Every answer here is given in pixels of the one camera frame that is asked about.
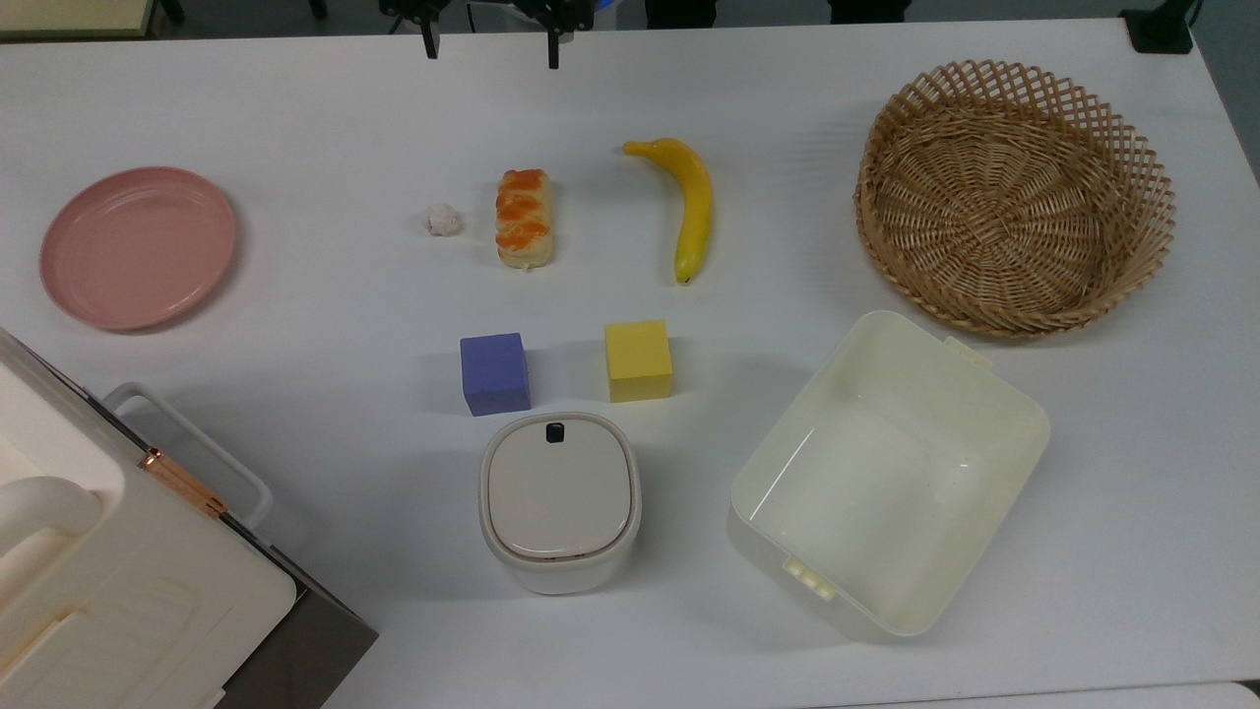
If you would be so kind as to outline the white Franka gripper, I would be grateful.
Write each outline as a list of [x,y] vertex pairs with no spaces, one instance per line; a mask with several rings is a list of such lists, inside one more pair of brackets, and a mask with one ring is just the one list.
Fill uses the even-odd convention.
[[[547,31],[547,65],[558,69],[561,39],[568,31],[588,31],[593,28],[595,1],[472,1],[474,4],[504,6],[507,13],[530,20]],[[438,58],[438,18],[451,1],[379,1],[379,13],[402,18],[422,28],[425,53],[428,59]]]

